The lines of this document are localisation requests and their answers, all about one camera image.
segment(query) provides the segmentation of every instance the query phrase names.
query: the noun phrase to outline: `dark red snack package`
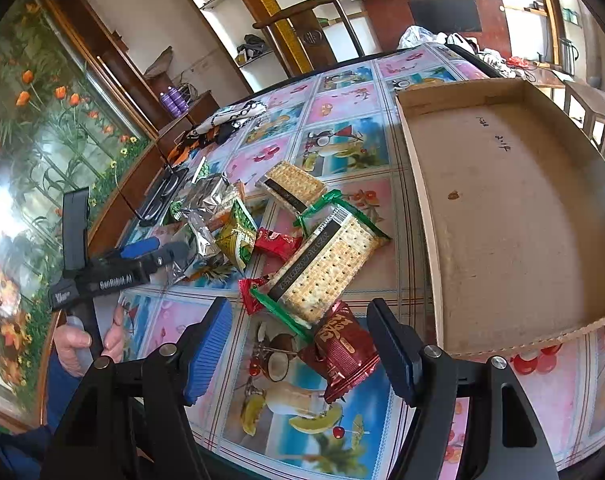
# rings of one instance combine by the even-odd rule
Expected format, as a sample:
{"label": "dark red snack package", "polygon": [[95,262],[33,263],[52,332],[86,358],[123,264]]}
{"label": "dark red snack package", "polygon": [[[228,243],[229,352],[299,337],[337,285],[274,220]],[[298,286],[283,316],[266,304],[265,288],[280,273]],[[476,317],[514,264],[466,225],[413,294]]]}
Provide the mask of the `dark red snack package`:
{"label": "dark red snack package", "polygon": [[278,256],[286,262],[302,245],[302,237],[293,237],[260,227],[254,249]]}
{"label": "dark red snack package", "polygon": [[251,289],[265,285],[268,281],[269,278],[267,276],[263,276],[262,278],[242,278],[241,280],[238,280],[238,288],[242,295],[242,302],[245,304],[249,316],[264,308],[262,303],[251,295]]}
{"label": "dark red snack package", "polygon": [[333,304],[313,343],[298,352],[298,357],[327,380],[325,400],[329,404],[364,381],[380,362],[371,335],[341,300]]}

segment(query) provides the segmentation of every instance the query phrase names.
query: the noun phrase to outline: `wooden chair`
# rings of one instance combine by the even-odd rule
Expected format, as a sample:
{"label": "wooden chair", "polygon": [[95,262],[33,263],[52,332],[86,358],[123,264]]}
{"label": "wooden chair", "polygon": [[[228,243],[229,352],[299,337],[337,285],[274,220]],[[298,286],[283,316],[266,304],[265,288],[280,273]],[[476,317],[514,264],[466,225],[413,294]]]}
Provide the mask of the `wooden chair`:
{"label": "wooden chair", "polygon": [[353,42],[353,46],[355,47],[358,56],[364,56],[360,41],[358,41],[355,30],[353,30],[342,5],[340,5],[340,0],[305,0],[299,4],[279,10],[267,20],[254,23],[254,28],[262,30],[265,33],[265,36],[267,36],[268,41],[275,46],[274,52],[278,56],[282,67],[289,77],[292,76],[291,67],[288,66],[286,58],[282,55],[280,46],[274,38],[271,26],[281,20],[290,20],[307,57],[309,57],[311,66],[314,70],[326,69],[336,64],[337,60],[335,59],[333,50],[331,50],[331,46],[329,41],[327,41],[327,37],[325,36],[322,27],[317,21],[316,15],[313,13],[313,9],[325,4],[333,4],[335,6],[335,10],[338,11],[340,18],[343,23],[345,23],[346,31]]}

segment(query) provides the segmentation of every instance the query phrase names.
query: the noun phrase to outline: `patterned tablecloth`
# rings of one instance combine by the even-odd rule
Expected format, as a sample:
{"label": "patterned tablecloth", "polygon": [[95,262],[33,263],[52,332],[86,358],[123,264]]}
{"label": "patterned tablecloth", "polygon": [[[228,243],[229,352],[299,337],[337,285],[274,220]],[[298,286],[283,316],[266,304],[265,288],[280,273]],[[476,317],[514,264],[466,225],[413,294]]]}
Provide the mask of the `patterned tablecloth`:
{"label": "patterned tablecloth", "polygon": [[[247,205],[258,225],[293,233],[293,218],[256,189],[256,180],[280,160],[288,160],[338,188],[393,243],[375,253],[342,296],[364,324],[365,308],[383,297],[401,322],[413,325],[424,340],[434,338],[433,301],[426,279],[425,243],[417,197],[404,144],[394,91],[423,82],[453,82],[486,77],[447,47],[429,44],[392,56],[325,72],[260,97],[268,110],[223,146],[206,155],[213,171],[241,179]],[[329,136],[327,145],[314,138]],[[156,235],[166,227],[134,228],[129,242]],[[281,264],[254,255],[247,276],[262,276]],[[374,375],[346,394],[342,402],[342,439],[330,427],[298,431],[289,421],[296,410],[291,392],[310,397],[326,382],[297,357],[282,350],[300,342],[268,314],[249,317],[238,293],[240,275],[230,265],[204,267],[188,283],[166,292],[163,284],[130,289],[120,302],[128,316],[129,359],[148,355],[204,316],[215,296],[234,304],[231,336],[210,387],[187,410],[194,437],[208,449],[268,478],[315,479],[327,476],[383,479],[391,471],[411,421],[410,410],[393,394],[378,367]],[[274,365],[285,367],[273,382],[267,370],[250,377],[250,362],[260,346],[277,348]],[[595,452],[605,443],[605,328],[534,355],[508,356],[540,418],[558,468]],[[260,410],[260,396],[279,399]],[[464,441],[467,399],[459,399],[444,457],[442,480],[453,480]],[[252,414],[257,416],[252,423]],[[364,426],[360,442],[353,430]]]}

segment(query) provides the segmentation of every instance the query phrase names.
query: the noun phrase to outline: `plastic bag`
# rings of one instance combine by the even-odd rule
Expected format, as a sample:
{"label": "plastic bag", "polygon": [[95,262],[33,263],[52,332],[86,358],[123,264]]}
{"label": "plastic bag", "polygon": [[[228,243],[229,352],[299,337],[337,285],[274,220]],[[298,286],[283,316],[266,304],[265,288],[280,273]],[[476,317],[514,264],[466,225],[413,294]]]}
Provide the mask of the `plastic bag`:
{"label": "plastic bag", "polygon": [[411,25],[407,28],[405,33],[400,38],[400,42],[397,44],[398,48],[411,48],[418,46],[428,41],[435,41],[436,35],[424,27],[418,27],[417,25]]}

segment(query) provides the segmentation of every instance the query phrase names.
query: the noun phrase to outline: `open cardboard box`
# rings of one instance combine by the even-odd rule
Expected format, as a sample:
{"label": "open cardboard box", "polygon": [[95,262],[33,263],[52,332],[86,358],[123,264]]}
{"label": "open cardboard box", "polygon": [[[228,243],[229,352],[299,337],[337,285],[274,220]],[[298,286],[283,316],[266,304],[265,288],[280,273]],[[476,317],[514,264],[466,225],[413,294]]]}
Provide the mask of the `open cardboard box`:
{"label": "open cardboard box", "polygon": [[437,342],[514,354],[605,325],[605,161],[521,79],[397,95]]}

